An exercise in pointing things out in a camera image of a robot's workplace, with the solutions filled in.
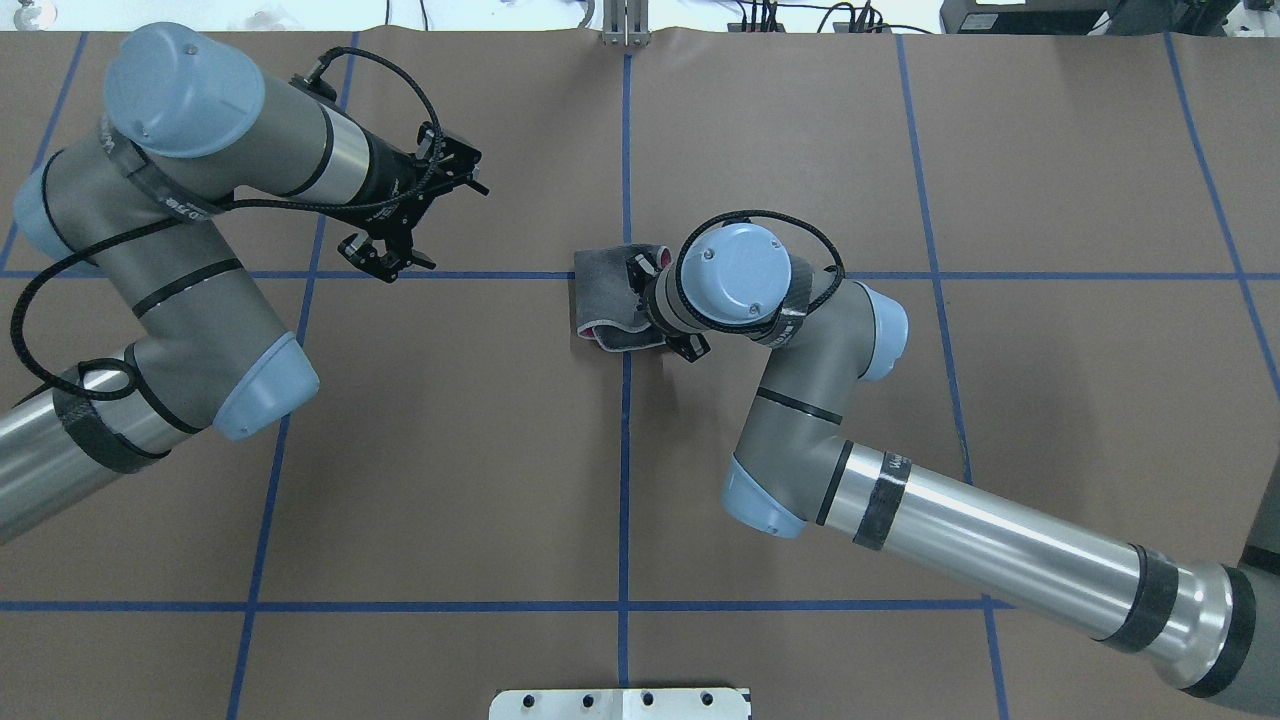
blue tape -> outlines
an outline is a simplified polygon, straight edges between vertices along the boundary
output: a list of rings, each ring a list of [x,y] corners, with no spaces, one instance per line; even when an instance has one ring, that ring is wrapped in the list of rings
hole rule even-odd
[[[1267,342],[1266,329],[1262,327],[1262,318],[1258,316],[1258,307],[1253,302],[1253,292],[1249,291],[1249,281],[1244,274],[1244,265],[1240,261],[1240,252],[1235,246],[1235,237],[1231,234],[1231,225],[1226,222],[1226,210],[1222,209],[1222,199],[1217,192],[1217,183],[1213,182],[1213,172],[1210,170],[1208,160],[1204,158],[1204,147],[1201,145],[1199,131],[1196,129],[1196,118],[1192,115],[1192,105],[1187,99],[1187,87],[1183,85],[1183,72],[1178,64],[1178,51],[1174,49],[1174,38],[1165,33],[1165,53],[1169,55],[1169,69],[1174,76],[1174,86],[1178,88],[1178,101],[1183,106],[1183,119],[1187,120],[1187,133],[1192,140],[1192,150],[1196,151],[1196,161],[1199,163],[1201,173],[1204,176],[1204,187],[1208,188],[1208,199],[1213,204],[1213,214],[1217,217],[1217,227],[1222,232],[1222,242],[1226,243],[1226,254],[1231,258],[1231,266],[1235,268],[1235,278],[1240,283],[1240,295],[1244,296],[1244,306],[1249,311],[1249,322],[1253,323],[1253,333],[1258,338],[1258,347],[1262,350],[1262,361],[1271,375],[1271,388],[1280,398],[1280,372],[1276,369],[1275,356],[1271,354],[1271,345]]]

table surface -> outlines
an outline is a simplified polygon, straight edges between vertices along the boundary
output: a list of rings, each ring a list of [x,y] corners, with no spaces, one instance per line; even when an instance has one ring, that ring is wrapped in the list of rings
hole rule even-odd
[[[847,538],[719,507],[767,352],[695,365],[572,333],[572,254],[763,206],[823,228],[913,336],[844,432],[1126,542],[1234,562],[1280,433],[1268,40],[589,31],[223,36],[288,77],[356,44],[483,152],[417,228],[218,224],[321,377],[0,548],[0,717],[483,717],[522,687],[731,684],[756,717],[1235,717],[1140,660]],[[0,44],[0,195],[91,132],[120,37]],[[484,58],[484,61],[472,61]],[[388,138],[412,96],[356,61]],[[46,264],[0,215],[0,305]],[[782,237],[800,251],[800,236]],[[101,279],[29,320],[55,366],[137,323]],[[0,391],[33,386],[0,354]]]

black cable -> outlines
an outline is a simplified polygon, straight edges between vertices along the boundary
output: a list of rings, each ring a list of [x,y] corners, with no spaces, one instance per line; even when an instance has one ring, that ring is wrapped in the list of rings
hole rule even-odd
[[[9,341],[13,342],[13,351],[18,355],[18,361],[23,364],[31,374],[36,375],[37,379],[44,382],[46,386],[70,395],[78,395],[88,400],[120,400],[127,397],[138,387],[137,370],[124,363],[123,360],[116,360],[114,357],[99,357],[96,360],[90,360],[82,364],[83,368],[95,370],[120,370],[128,378],[128,382],[123,388],[111,391],[97,391],[86,389],[77,383],[64,380],[63,378],[50,373],[44,365],[36,361],[35,356],[31,354],[31,348],[27,346],[27,338],[23,334],[23,324],[27,320],[27,310],[31,307],[31,301],[36,299],[36,293],[40,288],[45,286],[49,281],[54,279],[58,274],[63,273],[72,265],[88,260],[93,255],[102,252],[104,250],[110,250],[116,245],[123,245],[131,240],[137,240],[140,237],[148,236],[154,232],[160,232],[166,228],[177,225],[179,220],[177,218],[166,218],[151,223],[150,225],[143,225],[141,228],[134,228],[132,231],[122,232],[120,234],[109,237],[101,242],[95,242],[93,245],[72,252],[67,258],[54,263],[52,265],[45,268],[35,278],[27,283],[27,287],[22,288],[18,295],[18,301],[13,306],[13,315],[9,318]]]
[[[707,329],[728,334],[751,334],[767,331],[773,327],[772,318],[751,325],[726,325],[723,323],[717,323],[716,320],[708,318],[707,315],[703,315],[701,313],[698,311],[696,307],[694,307],[692,302],[689,301],[689,296],[685,295],[685,283],[681,281],[680,268],[685,264],[685,256],[689,255],[689,249],[692,247],[694,241],[696,241],[699,237],[701,237],[704,232],[707,232],[708,229],[710,229],[717,224],[728,220],[748,220],[750,218],[772,218],[774,220],[781,220],[783,223],[787,223],[788,225],[795,225],[818,238],[818,242],[820,242],[822,246],[827,249],[827,252],[831,252],[831,259],[835,261],[833,265],[827,268],[828,272],[835,273],[833,277],[831,278],[831,284],[827,286],[827,290],[822,291],[822,295],[814,297],[813,301],[809,302],[809,307],[805,310],[806,313],[815,311],[818,307],[822,307],[824,302],[831,300],[831,296],[836,295],[836,290],[840,288],[841,281],[845,279],[845,261],[840,259],[840,251],[836,250],[836,246],[832,245],[831,240],[826,234],[823,234],[822,231],[810,225],[809,223],[774,210],[732,210],[730,213],[721,213],[719,215],[716,215],[714,218],[705,220],[703,224],[694,228],[694,232],[689,233],[689,238],[685,240],[685,245],[680,249],[680,255],[676,258],[676,264],[675,264],[676,293],[680,295],[680,301],[684,304],[685,310],[687,310],[694,316],[694,319],[705,325]]]
[[[877,31],[877,29],[893,29],[893,28],[899,28],[899,29],[914,29],[915,32],[919,32],[919,33],[923,33],[923,35],[934,35],[933,31],[924,29],[923,27],[904,26],[904,24],[897,24],[897,23],[881,23],[878,26],[869,26],[863,32],[873,32],[873,31]]]
[[[229,202],[220,204],[219,208],[221,208],[223,210],[239,210],[242,208],[276,208],[283,210],[306,210],[314,213],[324,213],[326,210],[374,210],[378,208],[385,208],[388,205],[398,204],[403,200],[407,200],[411,196],[420,193],[422,190],[426,188],[426,184],[430,182],[431,176],[434,176],[435,170],[439,168],[444,147],[443,142],[444,132],[440,129],[440,118],[435,114],[435,108],[431,106],[431,101],[428,100],[426,94],[422,92],[422,88],[417,85],[417,82],[415,82],[408,73],[401,69],[399,65],[392,63],[390,60],[380,55],[376,55],[367,50],[361,50],[358,47],[333,47],[325,51],[319,58],[320,64],[312,73],[314,77],[319,78],[321,74],[324,74],[324,72],[329,68],[329,64],[332,64],[335,59],[340,58],[342,55],[357,55],[361,58],[367,58],[390,69],[392,72],[398,74],[406,83],[408,83],[408,86],[413,90],[413,94],[417,95],[417,99],[422,102],[422,106],[426,108],[426,113],[431,119],[433,136],[431,136],[431,156],[428,160],[426,172],[422,174],[422,179],[420,179],[417,184],[415,184],[408,191],[402,192],[394,197],[389,197],[387,200],[379,200],[376,202],[364,202],[360,205],[292,202],[284,200],[233,200]],[[84,397],[87,400],[97,400],[97,401],[120,400],[123,397],[128,397],[134,389],[137,389],[138,387],[137,369],[134,369],[128,363],[124,363],[123,360],[116,360],[114,357],[99,357],[95,360],[81,363],[81,368],[84,370],[119,370],[124,373],[127,377],[124,387],[113,391],[87,389],[81,387],[79,384],[64,380],[63,378],[45,369],[45,366],[41,365],[36,360],[36,357],[31,354],[31,348],[27,346],[27,338],[24,333],[27,323],[27,311],[31,309],[31,302],[36,299],[36,293],[40,292],[40,288],[44,287],[45,283],[47,283],[49,281],[54,279],[55,277],[65,272],[72,265],[88,260],[93,255],[110,250],[118,245],[123,245],[125,242],[137,240],[140,237],[146,237],[151,233],[172,228],[177,224],[179,224],[178,219],[166,218],[164,220],[157,220],[148,225],[122,232],[106,240],[95,242],[93,245],[90,245],[83,250],[77,250],[76,252],[72,252],[67,258],[63,258],[61,260],[54,263],[52,265],[45,268],[38,274],[36,274],[36,277],[32,278],[31,282],[27,283],[27,287],[24,287],[22,292],[18,295],[18,301],[14,304],[13,314],[9,318],[9,341],[10,343],[13,343],[14,354],[18,355],[18,361],[20,361],[23,366],[26,366],[27,370],[31,372],[31,374],[36,375],[36,378],[44,382],[47,387],[60,389],[69,395]]]
[[[440,165],[440,159],[444,155],[444,142],[443,142],[444,131],[440,128],[440,118],[435,114],[435,108],[431,105],[431,101],[426,99],[426,94],[422,92],[422,88],[417,85],[417,82],[415,82],[408,73],[401,69],[399,65],[392,63],[390,60],[383,58],[381,55],[376,55],[374,53],[370,53],[369,50],[361,50],[360,47],[333,47],[325,51],[324,55],[320,55],[319,58],[320,64],[317,65],[316,70],[312,72],[312,74],[316,77],[324,74],[324,72],[329,68],[329,64],[343,55],[357,55],[360,58],[367,58],[378,63],[379,65],[383,65],[384,68],[392,70],[393,73],[399,76],[401,79],[408,83],[410,88],[413,90],[413,94],[417,95],[417,99],[422,102],[422,106],[426,108],[426,114],[431,119],[431,156],[430,159],[428,159],[426,172],[422,174],[422,179],[417,181],[417,184],[406,190],[404,192],[394,197],[389,197],[387,200],[380,200],[378,202],[364,202],[360,205],[342,205],[342,204],[324,204],[324,202],[296,202],[289,200],[236,200],[233,202],[221,205],[224,210],[239,210],[241,208],[275,208],[279,210],[306,210],[308,213],[325,213],[328,210],[375,210],[378,208],[385,208],[388,205],[394,205],[403,200],[408,200],[410,197],[422,192],[422,190],[426,188],[428,183],[431,182],[431,176],[435,174],[435,170]]]
[[[854,8],[852,3],[836,3],[835,5],[827,8],[827,13],[822,15],[822,22],[818,23],[817,32],[822,32],[822,28],[827,27],[827,18],[829,18],[831,14],[838,10],[840,8],[849,8],[849,27],[854,27],[854,23],[856,22],[858,8]]]

grid line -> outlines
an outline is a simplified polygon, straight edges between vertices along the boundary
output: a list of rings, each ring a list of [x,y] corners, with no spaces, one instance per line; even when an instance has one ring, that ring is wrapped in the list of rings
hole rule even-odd
[[[1199,131],[1196,129],[1196,118],[1192,115],[1192,105],[1187,99],[1187,86],[1183,83],[1183,72],[1178,64],[1178,51],[1174,49],[1174,37],[1165,33],[1165,53],[1169,55],[1169,70],[1174,76],[1174,86],[1178,90],[1178,101],[1183,108],[1183,119],[1187,122],[1187,135],[1190,136],[1192,150],[1196,152],[1196,161],[1199,164],[1201,174],[1204,176],[1204,187],[1208,190],[1208,199],[1213,204],[1213,215],[1217,217],[1217,227],[1222,232],[1222,242],[1226,252],[1231,256],[1231,266],[1235,268],[1235,279],[1240,283],[1240,295],[1244,297],[1244,306],[1249,311],[1249,322],[1253,323],[1253,333],[1258,338],[1262,348],[1262,360],[1266,363],[1267,373],[1271,375],[1271,388],[1280,398],[1280,372],[1276,370],[1275,357],[1271,355],[1271,345],[1267,342],[1266,329],[1262,327],[1262,318],[1258,316],[1258,307],[1253,302],[1253,292],[1249,290],[1249,281],[1244,274],[1244,264],[1240,261],[1239,249],[1235,246],[1235,237],[1231,234],[1231,225],[1226,222],[1226,210],[1222,208],[1222,199],[1217,192],[1217,183],[1213,182],[1213,172],[1204,158],[1204,146],[1201,145]]]
[[[360,32],[351,33],[351,46],[360,47]],[[342,81],[342,95],[338,108],[346,110],[351,96],[351,78],[356,69],[356,56],[347,55],[347,72]],[[307,324],[311,316],[311,299],[315,293],[316,274],[320,266],[320,250],[324,246],[325,217],[316,219],[315,238],[311,242],[311,261],[307,266],[307,284],[302,292],[302,309],[298,311],[298,345],[305,347]],[[271,536],[271,519],[275,515],[275,498],[280,487],[280,471],[284,468],[284,450],[289,437],[292,415],[280,419],[275,436],[275,454],[271,460],[271,474],[266,486],[266,500],[262,503],[262,524],[257,534],[257,550],[253,553],[253,571],[250,578],[248,600],[244,607],[244,623],[241,629],[239,650],[236,653],[236,671],[232,676],[232,689],[227,701],[227,720],[236,720],[239,714],[241,691],[244,688],[244,673],[248,669],[248,652],[253,642],[253,623],[257,618],[259,596],[262,589],[262,568],[266,564],[266,548]]]
[[[0,279],[31,279],[37,270],[0,270]],[[251,270],[260,281],[307,279],[310,270]],[[851,270],[845,273],[851,281],[1089,281],[1089,282],[1276,282],[1280,273],[1125,273],[1125,272],[1027,272],[1027,270]],[[360,270],[316,270],[321,281],[371,281],[372,275]],[[58,281],[106,281],[101,275],[63,273]],[[430,270],[403,272],[401,281],[572,281],[572,270]]]
[[[622,56],[622,245],[631,245],[631,53]],[[631,352],[622,354],[618,445],[618,687],[631,684]]]
[[[612,600],[552,601],[260,601],[255,612],[278,614],[522,614],[617,612]],[[1007,602],[979,598],[884,600],[635,600],[630,612],[915,612],[1014,610]],[[244,612],[247,602],[151,600],[6,600],[0,612]]]
[[[31,163],[31,172],[36,172],[36,168],[45,161],[45,154],[49,152],[49,143],[54,138],[54,129],[58,127],[58,118],[63,114],[63,104],[67,102],[67,94],[70,92],[72,81],[76,79],[76,70],[79,69],[81,56],[84,55],[84,45],[88,44],[88,33],[82,32],[79,40],[76,42],[76,51],[72,53],[72,61],[67,65],[67,76],[63,78],[63,87],[58,91],[58,100],[54,102],[54,109],[49,114],[49,122],[45,123],[45,135],[40,138],[40,147],[36,149],[36,159]],[[0,270],[9,264],[9,254],[13,252],[13,242],[18,237],[18,220],[9,223],[9,233],[4,238],[4,247],[0,249]]]
[[[902,104],[906,110],[906,131],[911,141],[911,164],[915,169],[915,190],[920,202],[920,222],[924,225],[924,249],[929,256],[929,273],[933,281],[933,302],[938,313],[938,332],[942,336],[942,359],[947,369],[947,386],[951,389],[951,415],[955,420],[956,438],[960,442],[960,456],[964,462],[964,482],[973,484],[973,461],[969,456],[969,434],[964,423],[964,407],[960,404],[960,380],[956,375],[955,354],[951,348],[951,327],[947,322],[946,299],[942,293],[942,272],[938,264],[938,249],[933,236],[933,218],[929,213],[929,193],[924,182],[924,161],[920,156],[920,136],[915,124],[915,102],[911,99],[911,76],[906,64],[906,45],[902,36],[893,36],[897,46],[897,67],[902,82]],[[996,710],[1000,720],[1009,720],[1009,702],[1005,691],[1005,670],[1000,659],[1000,637],[996,633],[995,601],[987,593],[982,594],[983,621],[987,630],[987,652],[991,659],[991,676],[996,689]]]

